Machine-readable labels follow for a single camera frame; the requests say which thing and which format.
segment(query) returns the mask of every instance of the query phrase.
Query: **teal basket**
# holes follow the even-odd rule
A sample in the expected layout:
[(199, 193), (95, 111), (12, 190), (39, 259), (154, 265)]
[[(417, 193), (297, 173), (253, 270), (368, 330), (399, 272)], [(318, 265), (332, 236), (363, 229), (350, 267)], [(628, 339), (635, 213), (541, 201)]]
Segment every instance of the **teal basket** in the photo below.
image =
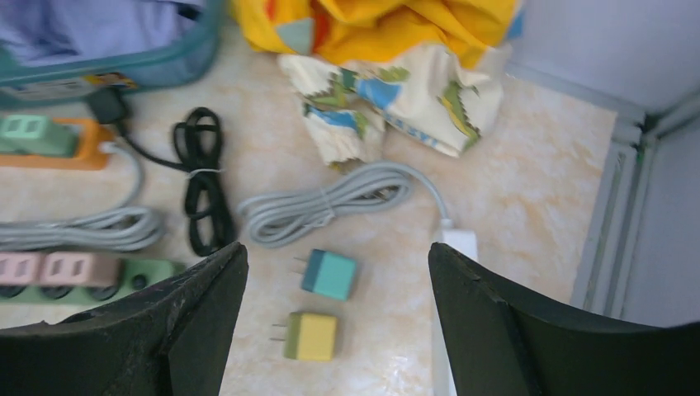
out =
[(168, 46), (71, 64), (23, 67), (0, 48), (0, 109), (75, 101), (100, 83), (134, 93), (197, 80), (214, 61), (225, 16), (225, 0), (208, 0), (197, 24)]

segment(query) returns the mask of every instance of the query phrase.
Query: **lavender fabric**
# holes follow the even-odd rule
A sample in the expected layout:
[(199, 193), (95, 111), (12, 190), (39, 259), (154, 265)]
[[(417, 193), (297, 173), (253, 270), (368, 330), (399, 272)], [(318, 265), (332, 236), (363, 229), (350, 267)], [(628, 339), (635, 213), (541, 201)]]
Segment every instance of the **lavender fabric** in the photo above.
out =
[(0, 0), (0, 45), (25, 66), (133, 54), (194, 26), (205, 0)]

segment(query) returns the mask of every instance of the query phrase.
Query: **yellow cloth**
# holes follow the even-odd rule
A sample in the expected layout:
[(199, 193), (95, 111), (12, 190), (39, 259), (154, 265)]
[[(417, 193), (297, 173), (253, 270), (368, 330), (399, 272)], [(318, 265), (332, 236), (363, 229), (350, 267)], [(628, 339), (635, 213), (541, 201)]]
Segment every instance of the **yellow cloth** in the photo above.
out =
[(442, 43), (474, 68), (499, 46), (519, 0), (232, 0), (244, 36), (256, 50), (284, 54), (277, 28), (310, 18), (313, 53), (332, 64), (387, 62), (421, 43)]

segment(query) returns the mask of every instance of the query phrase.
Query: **coiled gray cable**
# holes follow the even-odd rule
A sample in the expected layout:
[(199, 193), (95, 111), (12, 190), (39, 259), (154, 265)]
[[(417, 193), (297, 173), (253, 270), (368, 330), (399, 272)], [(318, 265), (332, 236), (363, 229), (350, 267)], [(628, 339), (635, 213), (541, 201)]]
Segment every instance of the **coiled gray cable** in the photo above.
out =
[[(254, 243), (279, 248), (325, 226), (333, 218), (378, 212), (401, 204), (413, 191), (411, 176), (433, 195), (443, 222), (451, 222), (438, 189), (421, 172), (391, 161), (359, 167), (326, 188), (254, 196), (241, 202), (236, 213), (245, 218)], [(387, 195), (379, 196), (383, 191), (388, 191)]]
[(100, 149), (126, 158), (134, 168), (136, 182), (129, 195), (115, 208), (76, 219), (0, 223), (0, 251), (80, 247), (133, 252), (156, 243), (164, 234), (162, 216), (143, 206), (127, 206), (141, 192), (144, 169), (128, 150), (113, 142)]

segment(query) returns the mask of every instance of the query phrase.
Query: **orange power strip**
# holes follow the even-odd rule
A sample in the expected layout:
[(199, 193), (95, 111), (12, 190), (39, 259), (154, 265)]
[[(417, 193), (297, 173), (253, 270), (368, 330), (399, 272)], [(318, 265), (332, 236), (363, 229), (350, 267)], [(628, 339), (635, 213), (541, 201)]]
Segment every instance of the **orange power strip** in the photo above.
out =
[(0, 167), (42, 167), (84, 171), (98, 171), (106, 167), (110, 154), (103, 153), (100, 150), (100, 144), (114, 140), (112, 132), (99, 125), (95, 120), (55, 118), (54, 122), (81, 127), (80, 140), (73, 157), (0, 154)]

